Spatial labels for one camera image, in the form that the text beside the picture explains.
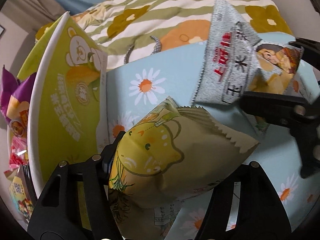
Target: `qr code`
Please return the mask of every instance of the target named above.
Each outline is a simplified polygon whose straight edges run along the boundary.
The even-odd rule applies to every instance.
[[[18,194],[23,194],[23,189],[22,189],[22,187],[21,187],[20,184],[14,183],[14,184],[13,184],[13,187],[14,187],[14,191],[15,191],[16,193],[18,193]]]

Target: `floral bedding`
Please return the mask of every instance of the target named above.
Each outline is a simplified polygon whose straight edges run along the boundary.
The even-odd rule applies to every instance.
[[[258,33],[292,34],[271,0],[227,0]],[[215,0],[105,0],[73,19],[108,53],[113,69],[204,41]]]

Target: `red package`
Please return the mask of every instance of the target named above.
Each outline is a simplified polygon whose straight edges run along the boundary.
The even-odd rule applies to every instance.
[[[27,139],[13,136],[11,142],[11,153],[9,167],[11,170],[17,169],[19,165],[28,164]]]

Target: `nutrition facts label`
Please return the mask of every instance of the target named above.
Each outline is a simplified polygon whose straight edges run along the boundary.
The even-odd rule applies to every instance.
[[[163,226],[174,221],[182,208],[183,202],[177,201],[172,204],[155,208],[155,226]]]

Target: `orange flower center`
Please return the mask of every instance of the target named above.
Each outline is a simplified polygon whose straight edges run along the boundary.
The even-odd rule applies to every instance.
[[[146,93],[146,92],[151,90],[152,82],[150,80],[148,80],[148,79],[144,79],[139,84],[139,88],[140,88],[141,92]]]
[[[289,195],[290,195],[290,189],[286,188],[280,196],[281,201],[286,200]]]
[[[293,86],[293,90],[294,90],[296,93],[298,93],[298,91],[299,91],[299,83],[298,83],[298,81],[294,80],[294,81],[292,82],[292,86]]]
[[[113,137],[114,137],[114,138],[117,138],[118,134],[119,134],[121,131],[124,131],[124,126],[119,125],[119,124],[115,125],[114,128],[112,129]]]
[[[196,222],[194,222],[196,229],[200,229],[203,219],[198,219]]]

